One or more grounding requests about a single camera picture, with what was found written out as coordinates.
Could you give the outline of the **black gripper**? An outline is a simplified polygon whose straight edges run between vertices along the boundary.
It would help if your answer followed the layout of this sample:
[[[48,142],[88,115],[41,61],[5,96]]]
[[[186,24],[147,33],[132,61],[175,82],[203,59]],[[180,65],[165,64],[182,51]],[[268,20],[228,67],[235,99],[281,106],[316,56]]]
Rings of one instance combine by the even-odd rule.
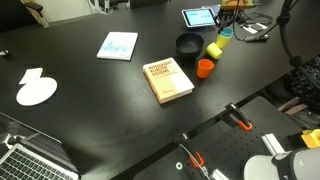
[[[218,12],[218,34],[227,27],[230,27],[235,19],[236,10],[235,9],[220,9]]]

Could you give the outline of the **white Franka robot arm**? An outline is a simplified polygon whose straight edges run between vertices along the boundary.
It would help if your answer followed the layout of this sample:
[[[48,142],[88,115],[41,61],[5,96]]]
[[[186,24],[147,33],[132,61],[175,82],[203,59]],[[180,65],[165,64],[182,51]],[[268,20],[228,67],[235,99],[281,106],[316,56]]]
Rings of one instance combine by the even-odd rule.
[[[290,20],[290,7],[283,7],[277,18],[280,27],[280,37],[283,47],[288,54],[291,66],[301,69],[299,56],[293,56],[287,46],[286,24]],[[302,74],[319,90],[319,83],[313,77],[307,75],[303,69]],[[300,139],[307,148],[287,152],[275,152],[271,156],[255,155],[251,157],[244,167],[244,180],[317,180],[319,178],[319,167],[316,167],[316,158],[320,157],[320,130],[304,130]]]

